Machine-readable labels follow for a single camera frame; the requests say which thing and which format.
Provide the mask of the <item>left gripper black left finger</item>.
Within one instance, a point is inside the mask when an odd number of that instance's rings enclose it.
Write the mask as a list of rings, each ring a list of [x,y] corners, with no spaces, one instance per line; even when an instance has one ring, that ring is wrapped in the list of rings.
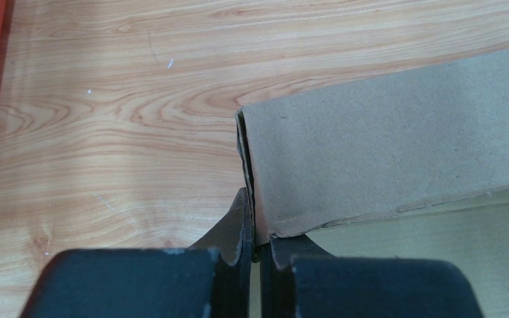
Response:
[[[79,248],[44,267],[22,317],[248,317],[249,194],[187,248]]]

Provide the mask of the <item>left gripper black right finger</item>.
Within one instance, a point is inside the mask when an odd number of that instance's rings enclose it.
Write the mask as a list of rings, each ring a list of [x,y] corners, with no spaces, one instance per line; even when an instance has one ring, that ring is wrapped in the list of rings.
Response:
[[[339,257],[306,235],[270,240],[259,261],[263,317],[482,317],[450,262]]]

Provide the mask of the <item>brown cardboard paper box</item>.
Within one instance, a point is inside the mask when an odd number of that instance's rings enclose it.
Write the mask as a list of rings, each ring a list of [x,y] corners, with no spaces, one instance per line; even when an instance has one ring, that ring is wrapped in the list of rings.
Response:
[[[509,317],[509,49],[237,112],[255,239],[437,258]]]

